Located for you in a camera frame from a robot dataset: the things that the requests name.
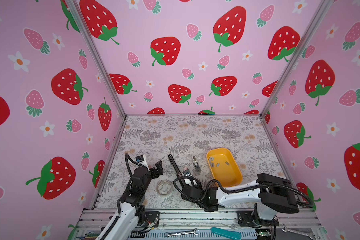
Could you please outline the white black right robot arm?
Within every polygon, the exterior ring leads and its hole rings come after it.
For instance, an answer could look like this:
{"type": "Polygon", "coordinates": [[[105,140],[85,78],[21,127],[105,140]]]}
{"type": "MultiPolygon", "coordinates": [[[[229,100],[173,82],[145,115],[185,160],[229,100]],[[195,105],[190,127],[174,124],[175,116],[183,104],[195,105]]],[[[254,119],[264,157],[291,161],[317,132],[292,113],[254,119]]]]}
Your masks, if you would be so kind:
{"type": "Polygon", "coordinates": [[[248,184],[228,188],[216,179],[203,187],[192,175],[180,175],[173,185],[182,199],[198,205],[205,212],[254,203],[250,216],[243,217],[239,224],[255,229],[265,224],[275,225],[279,213],[297,214],[299,207],[312,208],[315,204],[307,192],[294,188],[289,180],[268,174],[258,174],[258,178],[248,184]]]}

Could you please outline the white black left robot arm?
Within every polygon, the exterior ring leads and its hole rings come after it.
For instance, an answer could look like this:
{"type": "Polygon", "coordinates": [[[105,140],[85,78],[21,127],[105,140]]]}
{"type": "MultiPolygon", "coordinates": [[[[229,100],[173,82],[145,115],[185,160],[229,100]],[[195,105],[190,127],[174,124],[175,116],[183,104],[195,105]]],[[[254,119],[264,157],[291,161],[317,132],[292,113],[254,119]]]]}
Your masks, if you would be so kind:
{"type": "Polygon", "coordinates": [[[134,229],[146,221],[143,205],[145,194],[153,179],[164,174],[163,162],[158,161],[149,168],[146,156],[140,155],[133,160],[125,154],[126,167],[130,176],[126,189],[117,200],[117,212],[97,237],[98,240],[126,240],[134,229]]]}

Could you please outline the clear tape roll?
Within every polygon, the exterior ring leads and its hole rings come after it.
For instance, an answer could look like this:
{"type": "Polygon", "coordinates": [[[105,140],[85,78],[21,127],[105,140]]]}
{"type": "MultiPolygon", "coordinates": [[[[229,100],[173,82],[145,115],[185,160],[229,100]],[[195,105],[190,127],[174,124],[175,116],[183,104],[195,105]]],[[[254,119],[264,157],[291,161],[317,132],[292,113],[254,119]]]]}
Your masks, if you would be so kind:
{"type": "Polygon", "coordinates": [[[159,181],[156,187],[156,191],[159,196],[165,197],[172,193],[173,184],[169,180],[159,181]]]}

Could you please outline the yellow plastic tray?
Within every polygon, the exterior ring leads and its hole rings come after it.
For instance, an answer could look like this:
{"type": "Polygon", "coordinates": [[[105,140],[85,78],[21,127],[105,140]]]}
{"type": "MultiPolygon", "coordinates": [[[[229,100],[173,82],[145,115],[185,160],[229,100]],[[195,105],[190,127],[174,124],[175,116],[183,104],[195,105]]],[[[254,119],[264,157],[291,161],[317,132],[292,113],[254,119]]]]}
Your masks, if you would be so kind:
{"type": "Polygon", "coordinates": [[[218,180],[224,188],[238,186],[241,184],[243,177],[236,160],[230,150],[226,148],[213,149],[207,152],[207,161],[210,171],[215,180],[218,180]],[[214,157],[215,167],[210,167],[209,158],[214,157]]]}

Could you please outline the silver wrench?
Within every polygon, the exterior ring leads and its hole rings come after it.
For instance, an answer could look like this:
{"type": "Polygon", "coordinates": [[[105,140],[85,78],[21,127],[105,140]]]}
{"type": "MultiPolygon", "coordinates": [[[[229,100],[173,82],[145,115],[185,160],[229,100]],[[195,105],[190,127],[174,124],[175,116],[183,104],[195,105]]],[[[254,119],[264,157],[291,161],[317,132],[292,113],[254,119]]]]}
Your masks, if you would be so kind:
{"type": "Polygon", "coordinates": [[[305,237],[308,237],[311,240],[316,240],[316,236],[313,233],[305,233],[305,232],[289,229],[286,226],[282,227],[282,231],[285,232],[285,233],[289,232],[289,233],[305,236],[305,237]]]}
{"type": "Polygon", "coordinates": [[[181,231],[181,232],[171,232],[171,233],[164,233],[164,237],[165,238],[169,238],[169,237],[195,237],[198,236],[200,233],[199,229],[193,229],[193,230],[189,230],[189,231],[181,231]]]}

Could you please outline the teal handled tool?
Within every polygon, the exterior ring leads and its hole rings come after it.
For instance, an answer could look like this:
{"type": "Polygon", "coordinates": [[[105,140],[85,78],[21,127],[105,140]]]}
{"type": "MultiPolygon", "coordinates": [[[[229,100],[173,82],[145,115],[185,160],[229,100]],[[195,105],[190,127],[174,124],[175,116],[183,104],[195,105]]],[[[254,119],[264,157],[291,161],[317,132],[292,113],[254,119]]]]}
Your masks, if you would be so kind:
{"type": "Polygon", "coordinates": [[[239,232],[228,231],[228,230],[224,230],[224,229],[220,229],[220,228],[216,228],[216,227],[212,227],[211,232],[213,234],[216,234],[216,235],[219,235],[221,237],[225,237],[225,238],[228,238],[231,240],[241,240],[241,238],[242,238],[241,233],[239,233],[239,232]]]}

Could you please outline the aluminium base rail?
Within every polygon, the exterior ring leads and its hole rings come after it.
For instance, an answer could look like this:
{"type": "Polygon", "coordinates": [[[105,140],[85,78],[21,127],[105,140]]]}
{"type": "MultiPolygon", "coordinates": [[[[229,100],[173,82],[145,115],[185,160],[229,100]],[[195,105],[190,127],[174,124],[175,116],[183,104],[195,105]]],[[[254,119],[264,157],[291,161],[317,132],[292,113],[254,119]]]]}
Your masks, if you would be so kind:
{"type": "MultiPolygon", "coordinates": [[[[205,212],[203,209],[147,209],[150,222],[154,229],[146,234],[149,239],[163,238],[165,232],[175,230],[200,230],[199,237],[215,238],[210,231],[212,227],[232,230],[242,233],[242,239],[253,238],[253,228],[241,227],[245,215],[251,215],[253,209],[222,209],[216,212],[205,212]]],[[[99,232],[115,214],[113,209],[84,210],[75,227],[72,238],[84,240],[87,235],[99,232]]],[[[297,232],[312,233],[317,240],[329,239],[324,227],[312,209],[300,209],[297,214],[278,213],[275,216],[278,229],[290,229],[297,232]]]]}

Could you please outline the aluminium corner post left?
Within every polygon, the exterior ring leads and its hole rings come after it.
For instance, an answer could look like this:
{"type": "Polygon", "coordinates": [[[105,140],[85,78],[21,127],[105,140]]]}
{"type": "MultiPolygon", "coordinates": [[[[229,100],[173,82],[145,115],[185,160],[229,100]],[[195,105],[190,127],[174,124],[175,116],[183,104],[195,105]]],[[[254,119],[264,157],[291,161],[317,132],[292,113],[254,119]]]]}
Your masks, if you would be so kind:
{"type": "Polygon", "coordinates": [[[120,115],[121,115],[121,118],[123,120],[125,120],[127,118],[127,115],[122,107],[122,104],[118,98],[118,94],[114,88],[114,85],[112,83],[112,80],[104,66],[104,63],[101,59],[101,56],[97,50],[97,47],[95,46],[95,43],[92,39],[92,35],[90,34],[89,30],[88,30],[88,27],[85,23],[85,20],[83,18],[83,15],[81,14],[81,11],[80,11],[80,8],[79,8],[79,4],[76,2],[76,1],[73,1],[73,0],[68,0],[67,1],[67,4],[68,6],[70,7],[71,9],[71,13],[73,15],[73,18],[74,20],[76,21],[80,31],[81,31],[81,34],[84,38],[84,41],[92,55],[92,58],[99,70],[99,73],[100,75],[102,76],[103,78],[103,81],[105,82],[105,85],[113,99],[113,102],[115,103],[120,115]]]}

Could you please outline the aluminium corner post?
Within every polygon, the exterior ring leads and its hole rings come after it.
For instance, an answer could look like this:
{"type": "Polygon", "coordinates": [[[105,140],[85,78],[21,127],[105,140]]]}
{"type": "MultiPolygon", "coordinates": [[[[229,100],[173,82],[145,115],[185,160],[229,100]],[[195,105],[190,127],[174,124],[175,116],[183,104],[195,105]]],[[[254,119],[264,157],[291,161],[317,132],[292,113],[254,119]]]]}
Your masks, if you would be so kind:
{"type": "Polygon", "coordinates": [[[282,90],[285,82],[288,80],[289,76],[291,75],[295,64],[301,58],[301,54],[303,53],[303,50],[305,49],[306,45],[310,42],[312,37],[315,35],[318,27],[320,26],[321,22],[325,18],[326,14],[329,11],[329,9],[331,8],[332,4],[333,4],[333,1],[330,1],[330,0],[324,0],[324,1],[320,2],[315,14],[313,15],[303,36],[301,37],[301,40],[300,40],[296,50],[292,54],[292,57],[289,59],[288,64],[286,65],[284,71],[282,72],[280,78],[278,79],[278,82],[271,94],[271,97],[267,101],[267,104],[265,105],[262,113],[260,114],[261,120],[265,120],[266,113],[271,109],[273,102],[275,101],[276,97],[282,90]]]}
{"type": "Polygon", "coordinates": [[[67,4],[68,6],[70,7],[71,9],[71,13],[73,15],[73,18],[74,20],[76,21],[80,31],[81,31],[81,34],[84,38],[84,41],[92,55],[92,58],[99,70],[99,73],[100,75],[102,76],[103,78],[103,81],[105,82],[105,85],[113,99],[113,102],[115,103],[120,115],[121,115],[121,118],[123,120],[125,120],[127,118],[127,115],[122,107],[122,104],[118,98],[118,94],[114,88],[114,85],[112,83],[112,80],[104,66],[104,63],[101,59],[101,56],[97,50],[97,47],[95,46],[95,43],[92,39],[92,35],[90,34],[89,30],[88,30],[88,27],[85,23],[85,20],[83,18],[83,15],[81,14],[81,11],[80,11],[80,8],[79,8],[79,4],[76,2],[76,1],[73,1],[73,0],[68,0],[67,1],[67,4]]]}

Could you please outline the aluminium corner post right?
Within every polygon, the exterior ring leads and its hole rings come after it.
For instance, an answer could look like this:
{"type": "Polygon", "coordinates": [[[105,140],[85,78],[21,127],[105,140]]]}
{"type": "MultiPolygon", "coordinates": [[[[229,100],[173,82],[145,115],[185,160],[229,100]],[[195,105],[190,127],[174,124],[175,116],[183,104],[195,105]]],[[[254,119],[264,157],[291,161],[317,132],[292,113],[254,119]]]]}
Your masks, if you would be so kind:
{"type": "Polygon", "coordinates": [[[265,105],[262,113],[260,114],[261,120],[265,120],[266,113],[271,109],[273,102],[275,101],[276,97],[282,90],[285,82],[288,80],[289,76],[291,75],[295,64],[301,58],[301,54],[303,53],[303,50],[305,49],[306,45],[310,42],[312,37],[315,35],[318,27],[320,26],[321,22],[325,18],[326,14],[329,11],[329,9],[331,8],[332,4],[333,4],[333,1],[330,1],[330,0],[324,0],[324,1],[320,2],[315,14],[313,15],[303,36],[301,37],[301,40],[300,40],[296,50],[292,54],[292,57],[289,59],[288,64],[286,65],[284,71],[282,72],[280,78],[278,79],[278,82],[271,94],[271,97],[267,101],[267,104],[265,105]]]}

